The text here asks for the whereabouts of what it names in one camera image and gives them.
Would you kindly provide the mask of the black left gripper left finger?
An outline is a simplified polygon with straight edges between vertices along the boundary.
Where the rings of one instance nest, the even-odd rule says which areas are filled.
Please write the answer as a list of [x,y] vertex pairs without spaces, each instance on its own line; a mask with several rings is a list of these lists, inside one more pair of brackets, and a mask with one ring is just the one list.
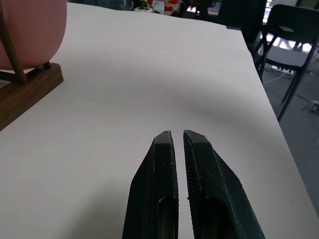
[[122,237],[176,239],[178,203],[175,150],[168,130],[153,139],[132,179]]

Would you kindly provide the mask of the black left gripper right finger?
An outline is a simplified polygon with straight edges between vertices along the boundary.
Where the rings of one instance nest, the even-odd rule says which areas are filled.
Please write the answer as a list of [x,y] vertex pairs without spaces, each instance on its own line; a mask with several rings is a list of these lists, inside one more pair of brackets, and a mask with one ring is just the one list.
[[194,238],[263,239],[242,183],[209,140],[185,130],[183,144]]

